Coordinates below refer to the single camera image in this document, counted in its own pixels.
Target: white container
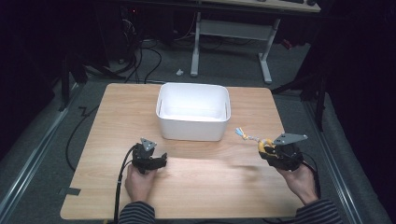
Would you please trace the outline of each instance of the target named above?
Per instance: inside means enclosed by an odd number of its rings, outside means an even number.
[[[166,139],[219,141],[231,116],[230,96],[222,86],[166,83],[156,113]]]

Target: striped sleeve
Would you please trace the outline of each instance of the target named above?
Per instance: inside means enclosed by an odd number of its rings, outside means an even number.
[[[120,213],[120,224],[155,223],[155,211],[147,203],[128,203]]]
[[[343,220],[330,200],[317,200],[297,209],[295,224],[341,224]]]

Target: hand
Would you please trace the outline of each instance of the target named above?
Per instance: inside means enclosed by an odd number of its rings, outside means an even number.
[[[301,164],[293,172],[280,169],[277,169],[277,171],[283,175],[289,189],[300,198],[304,205],[318,199],[315,191],[314,174],[312,174],[312,171],[308,167]]]
[[[142,175],[133,165],[128,166],[125,188],[133,203],[138,201],[147,202],[156,174],[157,170],[152,170]]]

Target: wire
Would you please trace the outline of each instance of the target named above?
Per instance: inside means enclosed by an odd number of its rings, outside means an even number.
[[[113,223],[119,223],[119,207],[120,207],[120,191],[121,191],[121,184],[122,184],[122,173],[128,163],[126,161],[128,160],[129,155],[131,152],[135,149],[135,146],[131,147],[128,152],[125,155],[125,158],[122,162],[122,166],[120,168],[120,174],[119,174],[119,179],[117,181],[117,189],[116,189],[116,203],[114,207],[114,220]]]
[[[320,182],[319,182],[319,175],[318,175],[318,166],[317,166],[317,163],[315,162],[315,160],[309,154],[306,154],[306,153],[303,153],[303,152],[299,152],[299,154],[301,154],[301,155],[304,154],[304,155],[308,156],[312,160],[312,162],[315,164],[315,168],[313,168],[311,165],[306,163],[306,161],[299,161],[296,158],[286,154],[282,150],[279,150],[279,152],[282,153],[283,156],[288,157],[291,160],[300,162],[302,165],[306,166],[309,170],[311,170],[312,174],[314,175],[315,190],[317,192],[318,198],[321,198],[321,189],[320,189]]]
[[[154,70],[157,69],[158,66],[160,66],[161,61],[163,60],[163,57],[161,56],[161,54],[160,54],[157,50],[155,50],[155,49],[148,49],[148,50],[151,50],[151,51],[157,53],[158,56],[160,56],[160,60],[158,61],[157,65],[146,75],[146,77],[145,77],[145,84],[147,84],[149,75],[151,75],[151,73],[154,72]]]
[[[227,38],[224,38],[223,41],[224,41],[225,43],[227,43],[227,44],[240,45],[240,46],[244,46],[244,45],[248,45],[248,44],[253,44],[253,43],[257,42],[257,40],[249,39],[249,40],[247,40],[247,41],[245,41],[245,42],[243,42],[243,43],[238,43],[238,42],[235,42],[235,41],[227,40]]]
[[[223,39],[224,38],[222,38],[222,37],[219,37],[219,36],[206,36],[206,39],[215,39],[215,40],[218,40],[219,41],[219,43],[218,43],[218,45],[217,46],[215,46],[215,47],[213,47],[213,48],[206,48],[206,47],[204,47],[201,43],[200,43],[200,48],[202,48],[202,49],[211,49],[211,50],[213,50],[213,49],[218,49],[219,47],[221,47],[222,46],[222,44],[223,44]]]
[[[185,38],[189,38],[189,37],[191,37],[191,36],[194,36],[194,35],[191,35],[191,30],[192,30],[192,27],[194,26],[194,22],[195,22],[196,16],[197,16],[197,13],[194,12],[194,15],[192,16],[192,22],[191,22],[191,26],[190,26],[189,31],[188,31],[185,35],[183,35],[181,38],[174,39],[174,41],[178,41],[178,40],[182,40],[182,39],[185,39]]]
[[[139,51],[140,51],[139,63],[137,64],[137,66],[136,66],[136,63],[134,64],[134,71],[132,71],[131,74],[130,74],[127,78],[125,78],[124,83],[127,83],[127,82],[129,81],[129,79],[131,78],[131,76],[132,76],[134,73],[136,73],[136,84],[139,83],[139,82],[138,82],[139,78],[138,78],[138,76],[137,76],[137,68],[138,68],[138,67],[140,66],[140,64],[142,63],[142,58],[143,58],[143,52],[142,52],[142,47],[141,47],[141,45],[140,45],[139,49],[140,49],[140,50],[139,50]]]
[[[134,28],[134,24],[131,23],[129,20],[123,19],[122,21],[126,22],[128,24],[128,33],[129,29],[132,27],[133,28],[133,38],[129,38],[128,34],[124,32],[125,37],[127,38],[127,54],[126,54],[126,58],[130,58],[129,63],[124,66],[123,68],[116,70],[116,71],[110,71],[108,68],[105,67],[98,67],[99,72],[95,72],[92,71],[91,69],[89,69],[88,67],[85,67],[85,70],[87,73],[90,73],[92,75],[95,76],[103,76],[103,75],[112,75],[111,77],[117,77],[117,75],[127,72],[128,70],[131,70],[135,63],[136,63],[136,57],[134,55],[134,50],[138,48],[137,44],[140,44],[139,39],[141,39],[141,36],[143,34],[143,32],[136,32],[135,33],[135,28]]]
[[[176,44],[176,45],[182,46],[182,47],[188,47],[188,46],[191,46],[191,45],[193,45],[195,43],[194,39],[190,40],[190,38],[192,38],[192,37],[194,37],[194,35],[188,36],[188,37],[186,37],[184,39],[180,39],[178,41],[174,41],[173,43]]]
[[[70,169],[73,171],[73,173],[76,171],[76,168],[74,168],[74,166],[72,165],[72,163],[70,162],[69,159],[69,146],[70,146],[70,142],[72,141],[72,138],[74,136],[74,134],[76,133],[78,127],[82,124],[82,122],[91,115],[91,113],[93,113],[93,111],[95,111],[97,108],[99,108],[99,105],[97,105],[94,109],[92,109],[88,114],[83,115],[84,118],[78,123],[78,125],[76,126],[76,128],[73,130],[73,132],[70,134],[69,139],[67,140],[67,145],[66,145],[66,161],[67,164],[69,165]]]

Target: black tape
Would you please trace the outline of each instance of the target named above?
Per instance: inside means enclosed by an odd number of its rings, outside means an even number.
[[[79,192],[81,191],[81,189],[73,189],[73,188],[61,188],[58,192],[59,195],[66,195],[66,194],[70,194],[70,195],[79,195]]]

